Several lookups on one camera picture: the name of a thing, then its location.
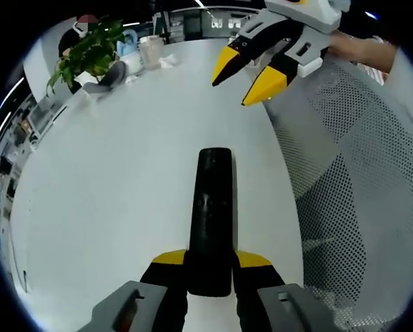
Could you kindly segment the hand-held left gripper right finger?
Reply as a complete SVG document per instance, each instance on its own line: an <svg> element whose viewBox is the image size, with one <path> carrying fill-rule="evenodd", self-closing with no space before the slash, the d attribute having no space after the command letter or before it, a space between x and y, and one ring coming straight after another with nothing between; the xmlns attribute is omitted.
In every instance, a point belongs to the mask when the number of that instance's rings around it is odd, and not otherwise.
<svg viewBox="0 0 413 332"><path fill-rule="evenodd" d="M285 284L265 257L235 252L232 267L242 331L337 331L332 311L312 292Z"/></svg>

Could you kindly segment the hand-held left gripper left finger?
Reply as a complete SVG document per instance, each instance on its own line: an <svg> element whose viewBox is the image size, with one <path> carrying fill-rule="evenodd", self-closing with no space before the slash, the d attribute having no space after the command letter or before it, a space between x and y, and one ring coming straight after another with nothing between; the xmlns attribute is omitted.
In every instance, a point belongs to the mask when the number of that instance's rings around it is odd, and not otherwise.
<svg viewBox="0 0 413 332"><path fill-rule="evenodd" d="M138 282L126 282L96 304L80 330L182 331L187 314L185 253L155 257Z"/></svg>

